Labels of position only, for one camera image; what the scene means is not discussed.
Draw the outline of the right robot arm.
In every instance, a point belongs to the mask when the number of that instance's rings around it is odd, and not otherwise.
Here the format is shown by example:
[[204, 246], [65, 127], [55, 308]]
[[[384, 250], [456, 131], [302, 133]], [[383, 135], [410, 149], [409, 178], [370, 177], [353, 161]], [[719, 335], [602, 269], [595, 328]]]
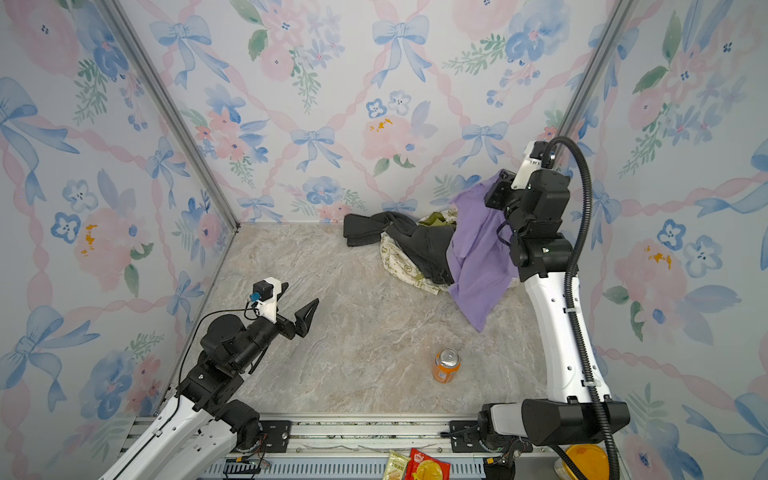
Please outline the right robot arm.
[[492, 452], [516, 444], [555, 447], [601, 443], [617, 455], [614, 434], [627, 426], [626, 403], [616, 400], [592, 351], [581, 312], [578, 252], [560, 231], [570, 200], [569, 178], [551, 170], [530, 175], [503, 170], [485, 196], [502, 212], [510, 257], [529, 296], [544, 345], [547, 396], [486, 404], [478, 415], [479, 439]]

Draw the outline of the purple cloth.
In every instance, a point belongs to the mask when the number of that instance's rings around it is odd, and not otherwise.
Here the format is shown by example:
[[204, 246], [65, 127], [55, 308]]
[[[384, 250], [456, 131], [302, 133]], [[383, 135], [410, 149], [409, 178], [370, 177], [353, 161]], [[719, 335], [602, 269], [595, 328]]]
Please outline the purple cloth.
[[478, 332], [484, 330], [493, 308], [519, 279], [508, 247], [497, 234], [504, 223], [503, 213], [485, 205], [485, 196], [494, 182], [489, 178], [453, 200], [456, 229], [446, 253], [454, 280], [449, 293]]

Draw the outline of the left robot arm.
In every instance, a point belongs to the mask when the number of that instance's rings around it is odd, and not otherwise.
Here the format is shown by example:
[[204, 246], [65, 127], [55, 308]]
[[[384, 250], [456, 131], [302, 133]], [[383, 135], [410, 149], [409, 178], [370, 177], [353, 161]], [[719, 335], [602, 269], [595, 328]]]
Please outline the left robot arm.
[[229, 453], [245, 461], [284, 452], [288, 421], [263, 423], [235, 399], [279, 336], [304, 338], [320, 304], [313, 299], [289, 320], [278, 302], [289, 285], [269, 277], [256, 282], [243, 310], [220, 311], [200, 341], [196, 364], [152, 424], [104, 473], [106, 479], [199, 479]]

